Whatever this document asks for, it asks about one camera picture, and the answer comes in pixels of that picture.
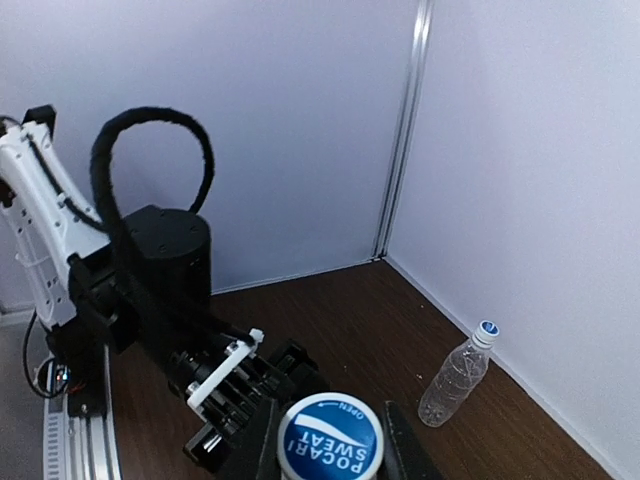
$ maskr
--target screw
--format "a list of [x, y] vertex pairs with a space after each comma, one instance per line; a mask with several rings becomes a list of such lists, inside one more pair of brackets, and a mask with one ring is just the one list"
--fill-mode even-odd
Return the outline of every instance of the screw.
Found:
[[189, 386], [187, 387], [187, 395], [193, 395], [193, 392], [195, 392], [199, 386], [200, 384], [198, 382], [192, 382], [191, 384], [189, 384]]
[[236, 342], [233, 342], [233, 343], [230, 343], [229, 345], [227, 345], [227, 348], [225, 349], [225, 353], [227, 355], [231, 355], [237, 349], [238, 349], [238, 344]]

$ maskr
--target brown wooden surface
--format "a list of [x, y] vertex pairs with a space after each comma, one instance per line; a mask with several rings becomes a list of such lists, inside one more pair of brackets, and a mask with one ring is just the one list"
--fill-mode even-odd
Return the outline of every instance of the brown wooden surface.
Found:
[[[493, 364], [448, 423], [423, 426], [418, 399], [465, 337], [384, 262], [217, 296], [213, 305], [222, 318], [265, 331], [259, 352], [295, 338], [335, 390], [374, 408], [397, 401], [451, 480], [609, 478]], [[113, 360], [113, 378], [124, 479], [210, 479], [181, 453], [200, 421], [139, 349]]]

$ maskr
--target black cable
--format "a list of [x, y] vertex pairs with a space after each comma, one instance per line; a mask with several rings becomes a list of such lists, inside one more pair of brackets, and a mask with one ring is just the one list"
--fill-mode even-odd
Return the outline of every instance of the black cable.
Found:
[[[31, 379], [31, 374], [29, 373], [29, 366], [28, 366], [28, 361], [27, 361], [27, 353], [28, 353], [28, 350], [29, 350], [29, 337], [31, 337], [31, 331], [33, 330], [33, 326], [35, 325], [37, 318], [38, 318], [38, 313], [34, 310], [33, 311], [33, 315], [31, 316], [31, 320], [29, 320], [29, 325], [27, 326], [27, 331], [24, 334], [24, 340], [22, 341], [22, 371], [24, 372], [24, 377], [27, 380], [27, 385], [29, 385], [29, 388], [31, 389], [31, 391], [33, 393], [35, 393], [37, 396], [39, 396], [41, 398], [45, 398], [45, 399], [56, 398], [57, 396], [59, 396], [61, 393], [64, 392], [64, 389], [67, 386], [66, 382], [60, 387], [59, 390], [57, 390], [55, 392], [42, 392], [42, 391], [40, 391], [39, 388], [37, 388], [33, 384], [33, 380]], [[47, 360], [42, 365], [42, 367], [44, 368], [44, 367], [48, 366], [50, 363], [53, 363], [53, 359]]]
[[[128, 276], [134, 277], [136, 282], [146, 290], [140, 294], [150, 293], [158, 304], [165, 306], [185, 323], [203, 332], [206, 332], [206, 328], [215, 328], [220, 333], [252, 345], [254, 340], [249, 334], [214, 317], [206, 308], [195, 303], [183, 292], [176, 291], [171, 285], [165, 283], [165, 279], [154, 276], [151, 273], [152, 270], [146, 268], [146, 260], [118, 209], [111, 178], [113, 146], [118, 135], [124, 130], [134, 125], [155, 121], [173, 123], [187, 128], [196, 136], [202, 147], [205, 161], [204, 176], [196, 199], [189, 209], [190, 212], [198, 212], [213, 181], [214, 158], [209, 137], [204, 128], [189, 115], [170, 108], [140, 107], [127, 110], [105, 123], [91, 149], [91, 187], [96, 210], [111, 240], [116, 269], [123, 274], [122, 281], [128, 281]], [[129, 287], [132, 290], [139, 288], [131, 283], [129, 282]]]
[[51, 187], [53, 188], [53, 190], [56, 192], [56, 195], [60, 195], [60, 194], [64, 195], [65, 197], [64, 204], [69, 209], [69, 211], [73, 213], [76, 217], [78, 217], [80, 221], [82, 221], [83, 223], [86, 223], [90, 227], [95, 228], [100, 232], [104, 232], [105, 231], [104, 225], [102, 225], [98, 220], [91, 217], [90, 215], [87, 215], [84, 211], [82, 211], [80, 207], [78, 207], [73, 202], [73, 200], [70, 197], [66, 195], [66, 193], [60, 186], [58, 179], [55, 177], [55, 175], [49, 168], [49, 165], [47, 164], [47, 161], [44, 159], [44, 156], [42, 155], [42, 152], [40, 151], [40, 149], [38, 148], [38, 145], [33, 139], [33, 136], [29, 134], [27, 135], [27, 139], [29, 140], [29, 148], [31, 148], [31, 151], [36, 157], [36, 160], [38, 160], [38, 164], [40, 165], [40, 168], [42, 169], [45, 176], [47, 177], [47, 180], [49, 180], [49, 183], [51, 184]]

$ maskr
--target blue bottle cap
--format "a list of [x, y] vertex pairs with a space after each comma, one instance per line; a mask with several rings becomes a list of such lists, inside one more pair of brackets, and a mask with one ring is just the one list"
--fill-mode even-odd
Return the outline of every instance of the blue bottle cap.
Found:
[[278, 431], [278, 460], [289, 480], [369, 480], [383, 452], [378, 417], [344, 393], [318, 393], [299, 401]]
[[480, 322], [476, 331], [473, 332], [471, 340], [473, 340], [476, 347], [487, 350], [493, 347], [498, 335], [500, 335], [498, 326], [493, 322], [484, 320]]

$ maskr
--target clear plastic bottle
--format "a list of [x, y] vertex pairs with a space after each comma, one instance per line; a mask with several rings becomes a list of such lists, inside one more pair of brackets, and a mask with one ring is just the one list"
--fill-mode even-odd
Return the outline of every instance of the clear plastic bottle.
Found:
[[500, 330], [480, 323], [472, 337], [449, 354], [420, 400], [418, 415], [429, 427], [449, 420], [487, 373], [489, 352]]

